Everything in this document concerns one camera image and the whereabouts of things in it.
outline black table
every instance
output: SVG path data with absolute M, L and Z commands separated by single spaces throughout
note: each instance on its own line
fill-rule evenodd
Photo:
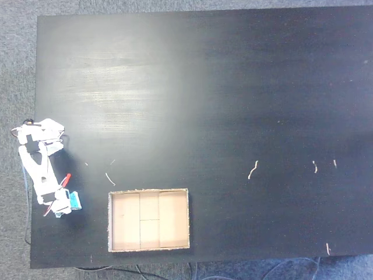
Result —
M 34 198 L 31 267 L 373 253 L 372 51 L 368 6 L 39 17 L 83 209 Z M 190 249 L 108 252 L 108 192 L 141 188 L 189 189 Z

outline open cardboard box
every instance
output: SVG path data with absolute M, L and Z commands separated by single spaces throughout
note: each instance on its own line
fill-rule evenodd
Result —
M 109 252 L 189 248 L 188 189 L 109 193 Z

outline gray carpet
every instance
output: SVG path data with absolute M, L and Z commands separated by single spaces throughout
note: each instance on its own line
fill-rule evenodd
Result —
M 0 279 L 140 279 L 138 275 L 121 271 L 29 270 L 30 248 L 23 241 L 26 199 L 17 142 L 9 130 L 34 114 L 38 15 L 371 4 L 373 0 L 0 0 Z M 214 275 L 262 279 L 266 271 L 279 262 L 281 260 L 200 263 L 197 279 Z M 186 264 L 140 267 L 168 279 L 191 277 Z M 121 268 L 135 270 L 135 267 Z M 267 279 L 311 279 L 315 269 L 316 265 L 307 260 L 289 261 Z M 322 258 L 315 279 L 373 279 L 373 256 Z

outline robotic arm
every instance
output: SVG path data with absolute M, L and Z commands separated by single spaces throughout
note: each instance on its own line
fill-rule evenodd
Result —
M 69 214 L 72 210 L 81 209 L 78 193 L 65 188 L 71 174 L 58 184 L 49 156 L 64 148 L 61 136 L 64 126 L 50 118 L 41 122 L 27 120 L 21 127 L 12 129 L 13 136 L 20 143 L 19 155 L 24 168 L 33 180 L 39 204 L 48 205 L 45 212 L 53 211 L 57 218 Z M 35 153 L 41 154 L 41 164 L 33 159 Z

